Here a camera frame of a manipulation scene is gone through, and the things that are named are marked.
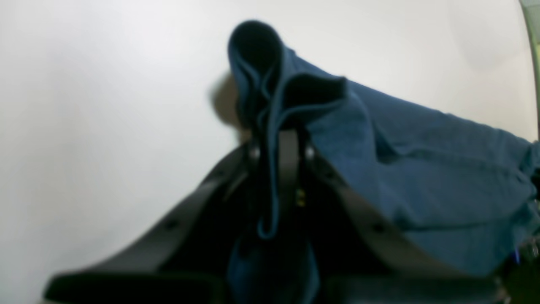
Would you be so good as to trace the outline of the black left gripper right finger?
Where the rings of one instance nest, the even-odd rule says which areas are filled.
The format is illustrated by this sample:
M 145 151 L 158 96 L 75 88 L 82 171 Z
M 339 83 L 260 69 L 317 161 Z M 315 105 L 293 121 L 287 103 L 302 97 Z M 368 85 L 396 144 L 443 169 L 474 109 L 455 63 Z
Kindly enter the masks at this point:
M 281 231 L 295 228 L 316 270 L 315 304 L 499 304 L 495 277 L 452 269 L 409 242 L 295 129 L 278 133 Z

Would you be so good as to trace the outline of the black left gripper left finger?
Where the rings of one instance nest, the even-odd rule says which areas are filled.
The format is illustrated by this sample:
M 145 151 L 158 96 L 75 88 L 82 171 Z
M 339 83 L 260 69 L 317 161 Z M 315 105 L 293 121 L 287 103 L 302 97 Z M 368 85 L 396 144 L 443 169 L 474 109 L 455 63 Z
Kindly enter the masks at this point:
M 256 140 L 236 148 L 142 237 L 102 262 L 54 275 L 44 298 L 58 304 L 232 304 L 224 272 L 249 222 L 247 205 L 234 196 L 261 154 Z

